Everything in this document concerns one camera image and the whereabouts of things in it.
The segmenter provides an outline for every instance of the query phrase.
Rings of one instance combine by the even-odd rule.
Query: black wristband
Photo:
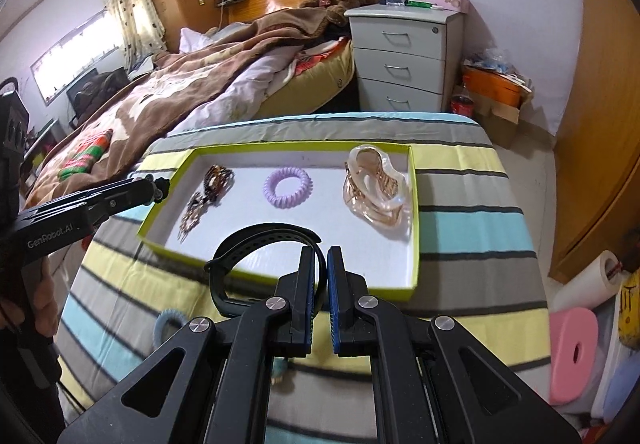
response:
[[[314,316],[318,314],[324,303],[326,291],[326,261],[318,246],[320,237],[313,231],[291,224],[256,224],[230,234],[216,249],[213,258],[204,269],[209,273],[209,289],[211,299],[218,311],[225,317],[241,316],[251,302],[231,299],[226,295],[224,277],[247,255],[261,247],[276,242],[300,242],[311,247],[318,259],[318,287],[314,294]]]

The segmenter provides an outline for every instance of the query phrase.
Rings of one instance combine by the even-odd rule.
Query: tile floor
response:
[[[556,161],[554,154],[532,138],[518,136],[510,150],[495,146],[516,202],[524,212],[538,254],[546,299],[551,302],[561,284],[547,276],[556,229]]]

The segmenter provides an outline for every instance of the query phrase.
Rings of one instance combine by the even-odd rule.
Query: red and green knitted item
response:
[[[65,162],[65,165],[58,172],[60,182],[68,179],[74,173],[89,173],[94,164],[109,149],[113,130],[101,132],[84,141],[76,154]]]

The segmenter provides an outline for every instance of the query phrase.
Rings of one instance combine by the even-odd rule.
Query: blue gripper pad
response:
[[[308,322],[308,326],[306,328],[306,337],[305,337],[305,345],[306,345],[306,353],[311,353],[311,339],[314,332],[314,281],[316,276],[315,267],[312,268],[311,273],[309,274],[309,280],[306,290],[306,320]]]
[[[331,341],[334,354],[340,352],[340,309],[338,309],[338,289],[335,283],[334,257],[329,252],[326,261],[327,286],[329,287],[329,309],[331,315]]]

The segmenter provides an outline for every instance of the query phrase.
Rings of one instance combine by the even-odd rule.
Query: window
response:
[[[106,10],[63,37],[31,66],[45,104],[51,103],[87,68],[120,45],[122,35]]]

